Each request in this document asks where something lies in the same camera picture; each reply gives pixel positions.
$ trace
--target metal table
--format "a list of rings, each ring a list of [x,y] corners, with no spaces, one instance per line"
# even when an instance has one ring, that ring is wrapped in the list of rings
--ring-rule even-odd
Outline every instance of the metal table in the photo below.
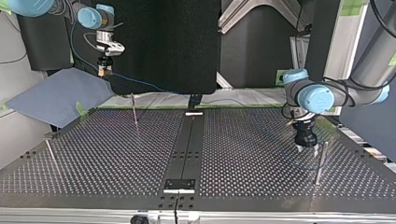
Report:
[[[93,111],[49,141],[54,158],[43,143],[1,170],[0,223],[396,221],[396,175],[324,118],[316,132],[329,150],[315,186],[318,157],[298,153],[278,108],[137,112],[136,127],[131,110]],[[164,193],[175,179],[195,192]]]

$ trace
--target black backdrop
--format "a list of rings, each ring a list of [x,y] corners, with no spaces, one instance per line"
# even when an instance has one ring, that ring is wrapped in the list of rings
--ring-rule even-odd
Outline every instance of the black backdrop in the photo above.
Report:
[[[113,6],[116,22],[124,22],[115,40],[126,50],[113,59],[115,72],[169,91],[216,89],[220,0],[92,0],[96,4]],[[120,77],[109,81],[117,94],[156,91]]]

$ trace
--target perforated table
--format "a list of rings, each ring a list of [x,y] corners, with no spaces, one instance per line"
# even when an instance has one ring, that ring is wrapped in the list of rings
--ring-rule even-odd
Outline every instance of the perforated table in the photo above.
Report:
[[[0,171],[0,207],[234,213],[396,213],[396,175],[318,118],[318,157],[278,108],[97,110]],[[166,194],[168,180],[193,194]]]

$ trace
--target robotic arm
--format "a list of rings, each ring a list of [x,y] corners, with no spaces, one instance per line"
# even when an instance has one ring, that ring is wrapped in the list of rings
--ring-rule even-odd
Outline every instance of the robotic arm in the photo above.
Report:
[[[391,6],[385,23],[396,30],[396,2]],[[314,82],[307,71],[297,69],[284,76],[290,118],[297,131],[298,148],[316,147],[318,138],[313,133],[317,114],[333,106],[372,105],[385,101],[389,83],[396,73],[396,38],[379,27],[361,59],[347,80]]]
[[[0,0],[0,9],[13,11],[25,17],[38,17],[46,13],[64,16],[75,23],[78,22],[88,28],[96,30],[97,48],[104,53],[98,59],[99,76],[112,72],[112,56],[119,56],[125,47],[114,41],[114,8],[97,5],[96,8],[87,7],[78,0]]]

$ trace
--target white wall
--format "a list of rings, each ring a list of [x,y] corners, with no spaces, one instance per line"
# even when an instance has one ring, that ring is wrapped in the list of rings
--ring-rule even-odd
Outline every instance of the white wall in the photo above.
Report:
[[[8,17],[19,29],[15,15]],[[19,59],[25,52],[21,34],[0,15],[0,63]],[[17,63],[0,64],[0,104],[33,87],[44,76],[31,71],[27,57]],[[38,145],[49,131],[50,126],[44,122],[0,108],[0,169]]]

